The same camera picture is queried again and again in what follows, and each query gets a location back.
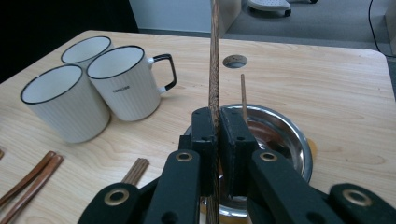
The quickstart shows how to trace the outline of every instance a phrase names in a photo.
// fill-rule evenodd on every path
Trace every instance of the mug logo text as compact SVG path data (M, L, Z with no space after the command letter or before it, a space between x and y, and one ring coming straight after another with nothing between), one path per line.
M114 90L113 92L116 93L116 92L119 92L119 91L126 91L126 90L128 90L129 88L130 88L129 86L126 86L126 87L122 87L122 88L116 89L116 90Z

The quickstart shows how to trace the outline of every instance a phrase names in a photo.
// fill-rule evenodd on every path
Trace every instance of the wooden table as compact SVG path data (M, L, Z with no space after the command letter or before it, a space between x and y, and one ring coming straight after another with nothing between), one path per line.
M116 47L138 45L148 56L172 54L178 81L147 119L125 122L113 116L96 138L67 144L21 102L20 92L33 77L61 65L67 47L94 35L109 36ZM93 196L121 181L139 157L147 158L150 167L138 187L158 177L189 127L191 112L207 106L209 43L208 38L89 31L1 84L0 148L5 156L0 195L49 150L64 155L17 221L76 223ZM396 206L396 104L383 55L368 49L220 40L220 61L233 54L247 57L247 64L220 67L220 105L241 102L240 75L245 74L248 103L282 113L316 143L313 187L328 192L334 184L354 183ZM169 82L168 66L154 64L158 85Z

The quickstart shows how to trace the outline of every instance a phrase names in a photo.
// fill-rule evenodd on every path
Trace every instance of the wooden stick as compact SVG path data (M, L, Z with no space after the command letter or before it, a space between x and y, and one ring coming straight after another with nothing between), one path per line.
M0 160L3 158L4 156L4 151L0 148Z
M247 107L247 90L245 88L245 75L241 75L241 89L242 89L242 112L246 124L248 124L248 107Z
M19 211L21 211L26 206L26 204L28 204L35 197L35 195L47 183L63 160L63 157L60 155L55 155L50 159L49 163L44 168L43 172L37 177L37 180L35 183L33 183L32 187L30 187L20 198L20 200L15 203L15 205L11 208L11 210L9 210L0 224L7 224Z
M47 166L52 157L56 155L55 152L49 151L43 159L33 168L29 174L27 174L17 185L14 186L11 190L9 190L1 199L0 199L0 207L6 203L10 198L14 197L18 193L20 193L26 186L28 186L32 180L34 180L37 175Z
M209 109L214 128L219 136L219 0L212 0L211 29ZM206 207L206 223L209 224L219 223L219 155L216 155L215 164L213 164L213 177L214 193L207 198Z
M134 165L129 170L128 174L122 179L122 183L137 185L143 173L149 167L149 161L146 159L138 158Z

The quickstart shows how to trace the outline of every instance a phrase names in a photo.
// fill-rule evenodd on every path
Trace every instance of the black mug handle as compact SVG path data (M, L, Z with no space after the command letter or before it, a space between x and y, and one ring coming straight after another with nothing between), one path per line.
M173 63L173 60L172 60L172 56L170 54L161 54L161 55L157 55L157 56L153 57L152 59L154 60L155 63L158 62L158 61L162 61L162 60L169 60L169 63L171 64L171 68L172 68L173 80L168 85L158 88L160 93L164 93L166 91L169 91L177 83L176 70L175 70L175 65Z

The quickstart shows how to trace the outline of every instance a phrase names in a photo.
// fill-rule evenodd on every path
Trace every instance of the stainless steel bowl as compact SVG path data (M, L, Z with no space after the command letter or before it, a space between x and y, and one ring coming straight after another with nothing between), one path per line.
M242 106L225 105L242 114ZM312 156L308 141L299 128L288 118L261 105L247 105L247 125L256 137L262 150L267 147L278 151L290 161L302 178L309 182L312 174ZM191 127L185 134L191 133ZM244 218L248 216L246 198L228 197L220 190L220 214L222 216Z

